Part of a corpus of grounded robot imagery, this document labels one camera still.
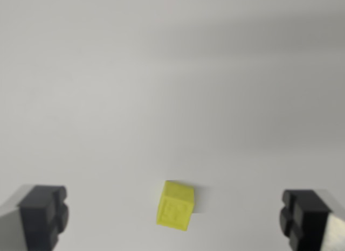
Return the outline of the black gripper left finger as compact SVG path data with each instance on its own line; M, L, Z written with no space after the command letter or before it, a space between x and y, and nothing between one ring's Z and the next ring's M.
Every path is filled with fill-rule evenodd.
M1 250L54 250L68 224L62 185L20 186L1 203Z

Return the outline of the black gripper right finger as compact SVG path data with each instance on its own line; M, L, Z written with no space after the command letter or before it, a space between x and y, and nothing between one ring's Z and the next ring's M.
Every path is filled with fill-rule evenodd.
M344 205L327 190L287 189L279 223L291 250L344 250Z

